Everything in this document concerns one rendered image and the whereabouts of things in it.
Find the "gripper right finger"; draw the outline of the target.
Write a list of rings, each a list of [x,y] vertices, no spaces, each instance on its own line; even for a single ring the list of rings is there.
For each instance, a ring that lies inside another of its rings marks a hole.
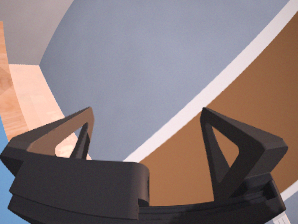
[[[229,198],[250,177],[271,173],[288,151],[283,138],[207,107],[202,108],[200,124],[214,201]],[[238,146],[239,154],[231,167],[219,147],[212,126]]]

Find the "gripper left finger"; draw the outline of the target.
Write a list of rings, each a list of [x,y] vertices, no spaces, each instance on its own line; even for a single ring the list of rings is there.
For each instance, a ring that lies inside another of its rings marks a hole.
[[[56,146],[81,126],[82,129],[69,158],[87,159],[94,126],[92,107],[12,137],[6,146],[57,156]]]

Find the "blue bench mat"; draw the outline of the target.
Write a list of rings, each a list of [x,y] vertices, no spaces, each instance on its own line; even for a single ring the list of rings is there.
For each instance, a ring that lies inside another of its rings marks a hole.
[[[5,129],[0,115],[0,154],[8,143]],[[9,209],[8,204],[12,198],[9,192],[15,176],[7,169],[0,160],[0,224],[30,224],[19,216],[15,215]]]

